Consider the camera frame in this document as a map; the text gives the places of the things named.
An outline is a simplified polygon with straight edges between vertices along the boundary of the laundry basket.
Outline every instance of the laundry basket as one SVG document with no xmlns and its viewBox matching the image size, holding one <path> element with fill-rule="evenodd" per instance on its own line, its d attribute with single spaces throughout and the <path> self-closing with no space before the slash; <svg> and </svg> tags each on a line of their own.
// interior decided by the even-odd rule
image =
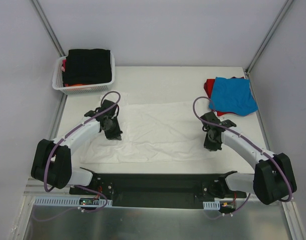
<svg viewBox="0 0 306 240">
<path fill-rule="evenodd" d="M 57 59 L 55 64 L 55 71 L 53 75 L 53 89 L 60 90 L 64 94 L 83 94 L 83 93 L 92 93 L 92 92 L 102 92 L 108 91 L 111 89 L 112 84 L 115 81 L 115 58 L 113 53 L 111 52 L 111 68 L 112 68 L 112 80 L 107 83 L 100 84 L 90 84 L 85 86 L 63 86 L 63 76 L 62 76 L 62 64 L 63 60 L 66 59 L 65 56 Z"/>
</svg>

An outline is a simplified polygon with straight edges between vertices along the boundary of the red towel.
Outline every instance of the red towel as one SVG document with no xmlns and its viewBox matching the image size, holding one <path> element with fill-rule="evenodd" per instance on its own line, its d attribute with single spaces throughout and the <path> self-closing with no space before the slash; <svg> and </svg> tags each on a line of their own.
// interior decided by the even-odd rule
<svg viewBox="0 0 306 240">
<path fill-rule="evenodd" d="M 212 96 L 212 91 L 213 91 L 214 83 L 215 83 L 215 79 L 213 79 L 213 78 L 207 79 L 206 83 L 204 83 L 204 90 L 205 90 L 205 92 L 206 92 L 206 94 L 207 94 L 207 96 L 209 98 L 211 98 L 211 96 Z M 217 112 L 218 116 L 222 116 L 224 114 L 229 114 L 229 112 L 221 112 L 221 111 L 220 112 L 216 111 L 216 112 Z"/>
</svg>

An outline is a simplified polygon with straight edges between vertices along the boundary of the white cloth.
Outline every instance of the white cloth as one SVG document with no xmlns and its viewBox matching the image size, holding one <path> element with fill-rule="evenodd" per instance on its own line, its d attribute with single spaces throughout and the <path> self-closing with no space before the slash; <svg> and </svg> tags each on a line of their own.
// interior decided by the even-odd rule
<svg viewBox="0 0 306 240">
<path fill-rule="evenodd" d="M 203 147 L 206 133 L 192 111 L 192 102 L 127 104 L 122 96 L 118 121 L 122 140 L 107 140 L 104 133 L 73 155 L 83 164 L 195 161 L 214 157 Z M 208 111 L 201 101 L 200 115 Z"/>
</svg>

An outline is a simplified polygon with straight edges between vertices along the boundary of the blue towel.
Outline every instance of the blue towel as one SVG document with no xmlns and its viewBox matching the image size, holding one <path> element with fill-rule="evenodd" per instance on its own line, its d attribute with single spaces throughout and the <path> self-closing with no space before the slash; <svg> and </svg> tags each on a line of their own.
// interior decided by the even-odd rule
<svg viewBox="0 0 306 240">
<path fill-rule="evenodd" d="M 249 80 L 242 78 L 217 77 L 214 83 L 211 99 L 217 111 L 233 112 L 246 116 L 257 111 L 257 104 L 249 89 Z"/>
</svg>

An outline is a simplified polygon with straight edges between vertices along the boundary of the black towel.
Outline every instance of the black towel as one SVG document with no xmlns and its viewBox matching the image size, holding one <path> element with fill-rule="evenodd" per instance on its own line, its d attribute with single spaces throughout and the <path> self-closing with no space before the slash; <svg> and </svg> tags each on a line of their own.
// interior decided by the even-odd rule
<svg viewBox="0 0 306 240">
<path fill-rule="evenodd" d="M 104 84 L 112 80 L 111 52 L 105 49 L 71 49 L 66 57 L 63 85 Z"/>
</svg>

